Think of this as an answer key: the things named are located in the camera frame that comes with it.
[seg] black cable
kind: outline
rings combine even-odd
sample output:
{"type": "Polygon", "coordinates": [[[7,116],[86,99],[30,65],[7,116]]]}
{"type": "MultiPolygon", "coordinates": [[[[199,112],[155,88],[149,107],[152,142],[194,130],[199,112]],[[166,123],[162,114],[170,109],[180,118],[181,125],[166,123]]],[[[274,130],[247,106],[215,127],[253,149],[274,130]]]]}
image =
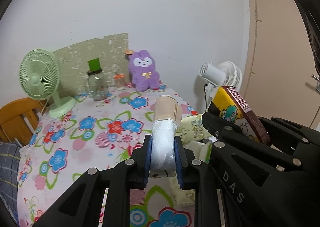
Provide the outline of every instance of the black cable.
{"type": "Polygon", "coordinates": [[[205,91],[206,86],[208,86],[208,84],[204,84],[203,91],[204,91],[205,108],[207,109],[207,95],[206,95],[206,91],[205,91]]]}

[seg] table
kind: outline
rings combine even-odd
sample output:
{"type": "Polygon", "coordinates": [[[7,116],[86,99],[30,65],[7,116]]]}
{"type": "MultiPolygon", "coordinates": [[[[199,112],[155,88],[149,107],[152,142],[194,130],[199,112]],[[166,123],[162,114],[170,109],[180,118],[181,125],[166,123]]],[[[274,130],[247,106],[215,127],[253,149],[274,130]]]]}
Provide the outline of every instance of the table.
{"type": "MultiPolygon", "coordinates": [[[[111,89],[108,98],[99,102],[82,94],[66,115],[42,117],[29,145],[20,152],[20,227],[33,225],[88,168],[114,167],[141,147],[145,135],[151,133],[154,103],[159,95],[173,96],[183,109],[183,117],[196,114],[160,81],[159,89],[142,93],[136,92],[131,83],[121,91],[111,89]]],[[[193,226],[194,206],[179,208],[167,179],[151,178],[144,190],[131,191],[130,226],[193,226]]]]}

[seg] fan base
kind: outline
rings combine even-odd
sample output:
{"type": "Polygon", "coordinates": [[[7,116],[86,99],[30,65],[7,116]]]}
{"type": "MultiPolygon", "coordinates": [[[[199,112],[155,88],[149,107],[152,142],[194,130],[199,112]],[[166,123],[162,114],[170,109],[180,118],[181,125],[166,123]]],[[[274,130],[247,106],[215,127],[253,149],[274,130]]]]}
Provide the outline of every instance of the fan base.
{"type": "Polygon", "coordinates": [[[49,110],[49,116],[50,118],[58,118],[64,114],[66,114],[68,111],[70,111],[75,105],[76,105],[76,99],[67,96],[60,99],[61,106],[57,107],[55,104],[50,108],[49,110]]]}

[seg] black jar lid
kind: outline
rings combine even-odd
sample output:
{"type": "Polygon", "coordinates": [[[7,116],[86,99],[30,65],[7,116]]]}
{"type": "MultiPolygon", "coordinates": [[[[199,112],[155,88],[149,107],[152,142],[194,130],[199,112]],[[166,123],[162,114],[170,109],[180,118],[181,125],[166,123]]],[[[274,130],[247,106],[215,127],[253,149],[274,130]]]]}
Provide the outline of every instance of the black jar lid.
{"type": "Polygon", "coordinates": [[[98,70],[96,70],[96,71],[90,71],[90,70],[88,70],[88,72],[87,72],[87,75],[96,75],[96,74],[99,74],[99,73],[101,73],[102,72],[102,69],[100,68],[100,69],[98,69],[98,70]]]}

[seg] white lettering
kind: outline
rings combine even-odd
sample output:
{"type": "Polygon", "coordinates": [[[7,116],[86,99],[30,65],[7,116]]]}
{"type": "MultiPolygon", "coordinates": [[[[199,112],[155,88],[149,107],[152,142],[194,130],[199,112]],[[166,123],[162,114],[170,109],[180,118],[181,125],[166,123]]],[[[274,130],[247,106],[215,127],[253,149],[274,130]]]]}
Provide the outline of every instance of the white lettering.
{"type": "Polygon", "coordinates": [[[232,193],[234,193],[234,192],[235,192],[235,186],[236,186],[236,184],[235,184],[235,183],[233,183],[231,186],[229,186],[229,188],[231,188],[231,189],[232,189],[232,193]]]}
{"type": "Polygon", "coordinates": [[[244,198],[243,193],[239,193],[239,197],[237,197],[239,203],[242,203],[242,198],[244,198]]]}
{"type": "Polygon", "coordinates": [[[228,173],[225,171],[224,174],[223,174],[223,180],[227,182],[228,179],[229,179],[229,175],[228,175],[228,173]]]}

